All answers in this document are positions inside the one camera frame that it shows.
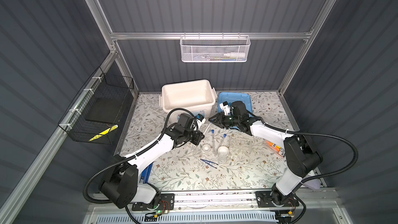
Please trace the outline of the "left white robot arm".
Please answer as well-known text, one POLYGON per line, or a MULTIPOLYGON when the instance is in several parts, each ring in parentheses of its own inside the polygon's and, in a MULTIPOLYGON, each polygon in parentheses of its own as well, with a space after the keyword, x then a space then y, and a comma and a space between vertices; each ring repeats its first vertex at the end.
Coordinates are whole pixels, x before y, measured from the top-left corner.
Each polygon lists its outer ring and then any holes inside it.
POLYGON ((186 143, 199 145, 205 137, 199 128, 205 121, 201 114, 192 116, 183 113, 178 122, 165 127, 158 137, 140 150, 125 157, 115 156, 114 162, 123 159, 128 161, 104 172, 100 192, 118 208, 124 208, 130 203, 147 204, 151 208, 158 206, 160 190, 150 183, 141 183, 143 170, 160 156, 186 143))

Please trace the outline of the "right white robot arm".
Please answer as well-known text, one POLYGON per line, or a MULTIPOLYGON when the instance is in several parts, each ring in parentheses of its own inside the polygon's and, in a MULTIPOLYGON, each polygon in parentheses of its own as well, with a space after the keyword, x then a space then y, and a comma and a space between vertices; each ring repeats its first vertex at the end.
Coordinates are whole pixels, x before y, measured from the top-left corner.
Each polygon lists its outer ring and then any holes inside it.
POLYGON ((303 185, 302 180, 323 161, 317 148, 304 134, 266 123, 260 116, 248 111, 242 101, 235 101, 231 105, 224 102, 220 107, 223 108, 223 112, 210 117, 209 122, 221 129, 237 128, 242 133, 272 143, 275 148, 279 147, 279 153, 286 160, 287 169, 272 186, 270 197, 276 205, 282 205, 283 201, 293 197, 303 185))

